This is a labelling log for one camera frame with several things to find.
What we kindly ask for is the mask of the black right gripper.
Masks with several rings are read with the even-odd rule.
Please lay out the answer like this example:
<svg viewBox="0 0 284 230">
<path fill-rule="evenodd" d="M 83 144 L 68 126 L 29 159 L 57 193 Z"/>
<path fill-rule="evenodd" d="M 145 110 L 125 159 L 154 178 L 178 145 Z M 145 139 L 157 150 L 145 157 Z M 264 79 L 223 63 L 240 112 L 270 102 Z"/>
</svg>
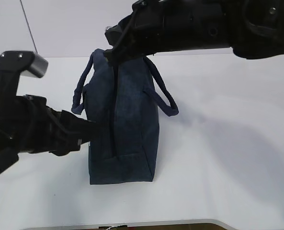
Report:
<svg viewBox="0 0 284 230">
<path fill-rule="evenodd" d="M 104 56 L 111 65 L 166 51 L 165 2 L 134 2 L 132 13 L 105 32 L 111 49 Z"/>
</svg>

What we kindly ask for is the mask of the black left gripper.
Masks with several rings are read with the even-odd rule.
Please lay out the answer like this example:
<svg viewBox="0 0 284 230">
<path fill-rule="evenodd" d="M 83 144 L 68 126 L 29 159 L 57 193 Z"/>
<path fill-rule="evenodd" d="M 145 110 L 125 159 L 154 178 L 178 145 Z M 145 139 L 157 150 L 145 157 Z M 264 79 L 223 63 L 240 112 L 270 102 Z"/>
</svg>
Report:
<svg viewBox="0 0 284 230">
<path fill-rule="evenodd" d="M 82 143 L 96 139 L 102 124 L 88 121 L 46 105 L 46 98 L 39 96 L 15 96 L 17 108 L 16 134 L 13 135 L 12 153 L 37 154 L 49 152 L 65 156 L 80 150 Z"/>
</svg>

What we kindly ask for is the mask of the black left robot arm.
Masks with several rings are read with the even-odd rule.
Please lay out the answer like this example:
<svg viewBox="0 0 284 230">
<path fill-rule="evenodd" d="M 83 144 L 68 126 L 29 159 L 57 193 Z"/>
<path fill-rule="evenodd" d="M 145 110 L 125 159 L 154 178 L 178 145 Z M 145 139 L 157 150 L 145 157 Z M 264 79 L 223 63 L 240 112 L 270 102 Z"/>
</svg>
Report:
<svg viewBox="0 0 284 230">
<path fill-rule="evenodd" d="M 19 153 L 65 156 L 99 136 L 101 124 L 46 105 L 46 98 L 16 94 L 19 72 L 0 70 L 0 174 Z"/>
</svg>

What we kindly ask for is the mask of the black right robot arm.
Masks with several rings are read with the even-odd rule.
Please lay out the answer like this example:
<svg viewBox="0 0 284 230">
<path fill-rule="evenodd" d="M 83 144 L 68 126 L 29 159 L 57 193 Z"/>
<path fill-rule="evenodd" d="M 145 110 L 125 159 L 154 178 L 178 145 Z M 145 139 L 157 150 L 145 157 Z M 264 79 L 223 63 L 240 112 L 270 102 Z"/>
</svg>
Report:
<svg viewBox="0 0 284 230">
<path fill-rule="evenodd" d="M 284 0 L 139 0 L 105 36 L 112 64 L 220 48 L 245 59 L 284 55 Z"/>
</svg>

